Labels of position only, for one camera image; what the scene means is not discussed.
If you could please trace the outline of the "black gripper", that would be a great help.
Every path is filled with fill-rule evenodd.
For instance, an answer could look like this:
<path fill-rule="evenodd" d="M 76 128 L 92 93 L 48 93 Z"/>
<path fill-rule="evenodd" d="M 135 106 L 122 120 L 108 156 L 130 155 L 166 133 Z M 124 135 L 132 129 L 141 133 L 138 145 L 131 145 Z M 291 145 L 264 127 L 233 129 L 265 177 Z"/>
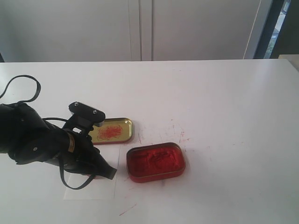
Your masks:
<path fill-rule="evenodd" d="M 50 158 L 46 162 L 54 166 L 62 165 L 62 170 L 69 173 L 101 176 L 109 180 L 117 171 L 94 147 L 91 137 L 69 130 L 55 132 L 50 145 Z"/>

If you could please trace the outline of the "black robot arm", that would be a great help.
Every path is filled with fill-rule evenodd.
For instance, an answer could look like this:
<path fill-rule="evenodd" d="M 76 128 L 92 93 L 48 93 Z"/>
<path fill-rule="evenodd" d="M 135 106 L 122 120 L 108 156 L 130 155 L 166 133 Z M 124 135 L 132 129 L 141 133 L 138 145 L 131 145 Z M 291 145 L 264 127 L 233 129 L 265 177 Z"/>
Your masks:
<path fill-rule="evenodd" d="M 78 102 L 70 104 L 69 110 L 72 116 L 60 128 L 26 103 L 1 104 L 0 152 L 18 165 L 45 162 L 60 166 L 62 172 L 112 180 L 116 169 L 105 161 L 89 135 L 93 126 L 104 122 L 104 112 Z"/>

